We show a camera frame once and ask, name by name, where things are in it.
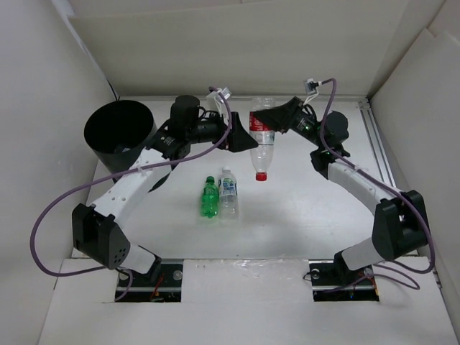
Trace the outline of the clear bottle red label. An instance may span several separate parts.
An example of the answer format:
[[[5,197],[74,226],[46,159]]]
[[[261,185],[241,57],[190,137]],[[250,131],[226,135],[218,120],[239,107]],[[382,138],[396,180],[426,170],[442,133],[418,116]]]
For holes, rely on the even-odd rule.
[[[255,170],[255,180],[259,182],[267,180],[267,172],[274,154],[275,132],[257,120],[254,112],[273,107],[275,107],[273,98],[257,97],[252,100],[252,110],[249,113],[249,134],[258,144],[256,148],[250,150],[250,156]]]

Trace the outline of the clear bottle blue green label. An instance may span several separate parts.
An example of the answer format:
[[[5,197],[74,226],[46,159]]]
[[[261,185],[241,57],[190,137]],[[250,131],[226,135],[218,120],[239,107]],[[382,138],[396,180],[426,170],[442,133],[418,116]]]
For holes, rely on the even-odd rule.
[[[222,219],[235,220],[239,216],[237,180],[228,167],[222,167],[218,177],[219,215]]]

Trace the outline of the green plastic soda bottle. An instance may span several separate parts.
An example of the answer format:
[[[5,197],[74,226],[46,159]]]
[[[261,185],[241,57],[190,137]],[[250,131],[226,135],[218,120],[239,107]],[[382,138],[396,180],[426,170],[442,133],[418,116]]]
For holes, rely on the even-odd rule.
[[[206,178],[201,194],[200,213],[202,217],[209,219],[212,219],[219,213],[219,189],[213,176]]]

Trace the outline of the clear bottle blue orange label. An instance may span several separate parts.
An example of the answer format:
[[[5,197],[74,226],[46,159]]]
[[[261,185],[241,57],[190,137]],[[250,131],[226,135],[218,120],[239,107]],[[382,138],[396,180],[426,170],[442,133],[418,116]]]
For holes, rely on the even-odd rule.
[[[128,152],[131,148],[126,146],[125,144],[118,144],[114,148],[114,154],[121,154],[123,152]]]

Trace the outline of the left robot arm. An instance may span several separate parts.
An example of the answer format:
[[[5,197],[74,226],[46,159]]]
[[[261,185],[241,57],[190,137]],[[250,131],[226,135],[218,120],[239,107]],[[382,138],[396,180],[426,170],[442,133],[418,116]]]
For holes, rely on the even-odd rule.
[[[257,142],[229,108],[228,89],[214,89],[206,108],[195,96],[178,96],[170,116],[158,126],[143,103],[120,100],[95,111],[84,128],[88,146],[106,166],[114,184],[89,205],[72,212],[73,246],[108,270],[129,270],[143,284],[160,278],[161,258],[131,243],[124,227],[148,193],[158,189],[183,162],[193,160],[193,144],[243,152]]]

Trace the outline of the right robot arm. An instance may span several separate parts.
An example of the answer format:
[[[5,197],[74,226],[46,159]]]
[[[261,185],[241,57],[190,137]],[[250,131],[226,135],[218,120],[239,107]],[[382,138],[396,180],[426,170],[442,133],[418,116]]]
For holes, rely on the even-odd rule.
[[[315,171],[347,190],[374,216],[370,238],[334,255],[329,271],[340,284],[349,283],[369,266],[396,263],[420,247],[433,247],[422,195],[391,188],[349,160],[342,145],[349,137],[348,120],[342,113],[327,110],[318,119],[312,106],[294,97],[252,114],[275,132],[292,130],[316,145],[310,154]]]

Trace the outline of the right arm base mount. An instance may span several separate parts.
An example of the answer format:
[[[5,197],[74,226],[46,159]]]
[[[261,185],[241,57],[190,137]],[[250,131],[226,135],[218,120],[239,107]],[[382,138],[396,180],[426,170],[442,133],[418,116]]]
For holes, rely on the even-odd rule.
[[[379,302],[371,265],[349,270],[343,259],[310,259],[303,279],[311,283],[315,302]]]

